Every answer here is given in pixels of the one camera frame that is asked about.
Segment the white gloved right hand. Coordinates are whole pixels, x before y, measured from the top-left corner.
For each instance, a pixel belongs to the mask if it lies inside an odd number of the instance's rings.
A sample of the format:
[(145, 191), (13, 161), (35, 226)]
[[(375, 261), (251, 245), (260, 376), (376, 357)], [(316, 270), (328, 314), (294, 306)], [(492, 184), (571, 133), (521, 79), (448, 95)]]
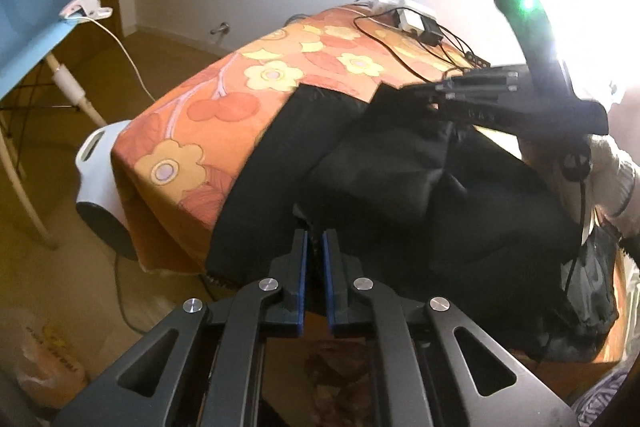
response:
[(560, 200), (588, 237), (600, 213), (617, 231), (620, 246), (639, 259), (639, 90), (627, 91), (608, 112), (610, 135), (590, 138), (592, 167), (585, 187), (567, 181), (548, 147), (518, 141), (522, 159)]

